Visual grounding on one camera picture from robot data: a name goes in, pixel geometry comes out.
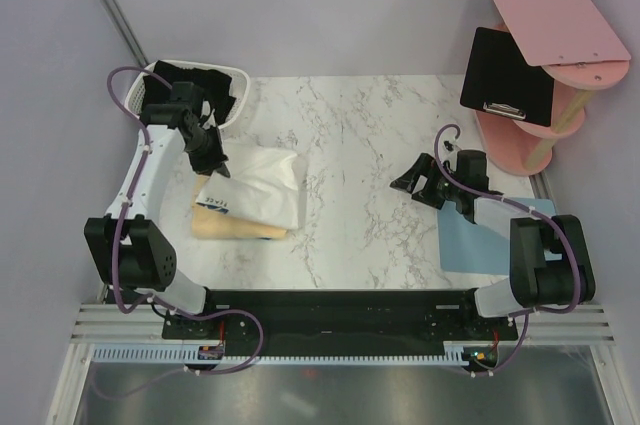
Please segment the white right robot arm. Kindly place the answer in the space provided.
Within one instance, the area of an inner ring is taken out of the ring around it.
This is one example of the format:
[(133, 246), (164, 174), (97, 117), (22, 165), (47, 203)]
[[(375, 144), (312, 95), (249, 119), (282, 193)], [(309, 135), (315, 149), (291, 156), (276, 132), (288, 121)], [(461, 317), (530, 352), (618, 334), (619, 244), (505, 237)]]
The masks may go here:
[(489, 187), (487, 157), (462, 150), (443, 162), (422, 153), (390, 183), (392, 189), (441, 211), (447, 202), (467, 223), (482, 227), (508, 245), (507, 277), (473, 291), (475, 304), (458, 313), (467, 337), (483, 337), (494, 318), (534, 310), (569, 313), (591, 301), (595, 276), (582, 224), (574, 215), (548, 216)]

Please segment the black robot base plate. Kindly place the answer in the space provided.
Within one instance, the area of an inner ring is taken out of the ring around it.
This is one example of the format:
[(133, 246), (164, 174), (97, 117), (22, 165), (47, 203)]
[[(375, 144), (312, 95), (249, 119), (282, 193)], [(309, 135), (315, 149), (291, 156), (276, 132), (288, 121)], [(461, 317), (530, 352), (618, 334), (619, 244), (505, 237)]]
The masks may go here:
[(518, 338), (462, 290), (214, 290), (205, 320), (166, 316), (165, 339), (221, 340), (233, 351), (439, 352), (447, 342)]

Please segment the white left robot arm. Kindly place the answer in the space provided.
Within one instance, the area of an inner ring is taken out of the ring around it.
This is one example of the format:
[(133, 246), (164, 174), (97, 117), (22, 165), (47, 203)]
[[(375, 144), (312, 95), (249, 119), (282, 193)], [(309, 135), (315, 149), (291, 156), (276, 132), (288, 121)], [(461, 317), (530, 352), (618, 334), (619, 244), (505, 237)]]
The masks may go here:
[(205, 287), (179, 271), (176, 250), (157, 222), (181, 155), (197, 175), (229, 174), (218, 128), (202, 122), (204, 101), (201, 87), (176, 82), (166, 102), (149, 104), (135, 117), (139, 140), (123, 185), (105, 214), (84, 227), (100, 278), (122, 313), (156, 302), (184, 314), (185, 327), (198, 338), (215, 334), (220, 316), (205, 305)]

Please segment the white daisy print t shirt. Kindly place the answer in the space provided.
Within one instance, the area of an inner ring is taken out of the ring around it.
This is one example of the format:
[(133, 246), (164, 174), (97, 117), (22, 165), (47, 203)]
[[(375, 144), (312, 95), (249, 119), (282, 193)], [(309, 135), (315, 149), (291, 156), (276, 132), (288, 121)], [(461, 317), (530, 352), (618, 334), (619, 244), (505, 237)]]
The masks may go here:
[(213, 173), (195, 203), (229, 217), (296, 230), (304, 223), (307, 161), (298, 153), (230, 142), (228, 177)]

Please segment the cream t shirt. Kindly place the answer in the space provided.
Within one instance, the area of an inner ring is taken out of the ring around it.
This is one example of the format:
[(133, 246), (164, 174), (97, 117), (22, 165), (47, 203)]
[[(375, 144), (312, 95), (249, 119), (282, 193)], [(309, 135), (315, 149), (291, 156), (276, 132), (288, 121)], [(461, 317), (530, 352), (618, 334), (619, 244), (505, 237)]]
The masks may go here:
[(191, 231), (195, 238), (212, 239), (284, 239), (287, 230), (260, 223), (234, 218), (221, 212), (210, 210), (196, 203), (196, 197), (208, 180), (197, 175), (191, 200)]

